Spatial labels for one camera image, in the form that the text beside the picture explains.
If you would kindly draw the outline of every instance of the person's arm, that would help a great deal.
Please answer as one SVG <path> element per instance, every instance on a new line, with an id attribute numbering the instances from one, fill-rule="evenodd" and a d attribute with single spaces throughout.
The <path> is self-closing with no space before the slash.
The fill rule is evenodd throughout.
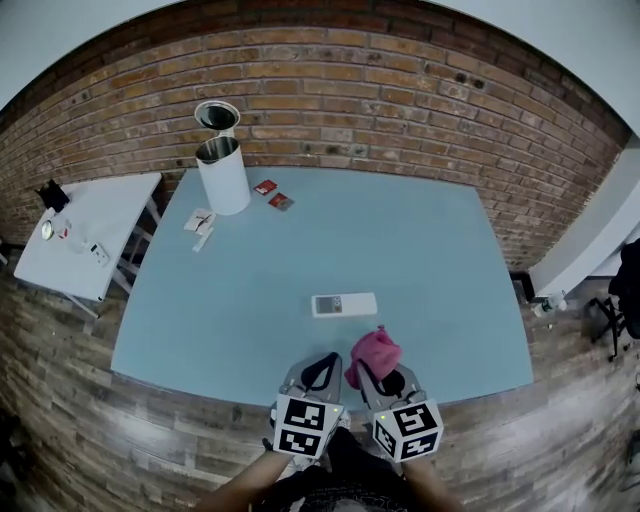
<path id="1" fill-rule="evenodd" d="M 409 482 L 418 503 L 429 512 L 461 512 L 460 503 L 436 475 L 426 457 L 418 457 L 402 463 L 404 476 Z"/>
<path id="2" fill-rule="evenodd" d="M 265 452 L 238 476 L 200 500 L 196 511 L 246 512 L 277 480 L 293 455 Z"/>

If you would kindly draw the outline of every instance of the trash can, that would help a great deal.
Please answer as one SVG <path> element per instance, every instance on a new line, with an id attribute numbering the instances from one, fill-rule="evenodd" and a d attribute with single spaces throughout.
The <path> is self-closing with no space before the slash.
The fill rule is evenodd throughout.
<path id="1" fill-rule="evenodd" d="M 240 113 L 229 103 L 213 100 L 198 105 L 195 117 L 201 126 L 219 132 L 196 150 L 211 211 L 218 215 L 239 213 L 251 200 L 240 143 L 233 136 Z"/>

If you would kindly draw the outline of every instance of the white table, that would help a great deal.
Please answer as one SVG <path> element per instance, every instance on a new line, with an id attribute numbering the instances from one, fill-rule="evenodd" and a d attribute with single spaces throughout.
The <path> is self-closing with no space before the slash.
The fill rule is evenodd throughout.
<path id="1" fill-rule="evenodd" d="M 41 226 L 47 219 L 45 213 L 29 238 L 15 277 L 61 292 L 98 318 L 78 299 L 102 301 L 112 279 L 131 292 L 131 286 L 118 265 L 134 274 L 137 272 L 137 267 L 121 256 L 132 233 L 151 240 L 149 234 L 136 226 L 145 207 L 155 222 L 160 222 L 158 210 L 151 199 L 160 177 L 160 173 L 148 173 L 63 186 L 62 190 L 71 200 L 63 215 L 71 222 L 72 230 L 80 230 L 90 243 L 98 242 L 110 261 L 102 267 L 89 251 L 75 252 L 66 240 L 55 235 L 51 240 L 44 240 Z"/>

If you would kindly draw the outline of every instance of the dark clothing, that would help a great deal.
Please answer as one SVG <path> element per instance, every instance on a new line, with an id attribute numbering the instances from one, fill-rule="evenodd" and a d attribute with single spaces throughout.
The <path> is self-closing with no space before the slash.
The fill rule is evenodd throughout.
<path id="1" fill-rule="evenodd" d="M 620 298 L 618 308 L 632 338 L 640 339 L 640 239 L 620 251 L 622 265 L 609 283 L 609 293 Z"/>
<path id="2" fill-rule="evenodd" d="M 311 466 L 285 478 L 255 510 L 331 512 L 346 503 L 358 504 L 368 512 L 418 510 L 409 484 L 389 462 L 364 451 L 347 429 L 336 430 L 327 453 L 331 473 Z"/>

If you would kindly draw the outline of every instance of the black chair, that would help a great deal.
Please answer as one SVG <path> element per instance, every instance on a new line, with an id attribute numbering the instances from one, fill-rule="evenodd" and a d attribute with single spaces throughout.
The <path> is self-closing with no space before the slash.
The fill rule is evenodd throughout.
<path id="1" fill-rule="evenodd" d="M 640 339 L 640 239 L 625 245 L 620 258 L 620 270 L 609 283 L 609 294 L 619 298 L 618 308 L 611 297 L 604 302 L 597 298 L 589 302 L 589 307 L 598 306 L 607 317 L 607 325 L 591 341 L 595 343 L 609 330 L 613 334 L 613 355 L 609 356 L 609 362 L 618 356 L 618 338 L 625 329 L 633 339 Z"/>

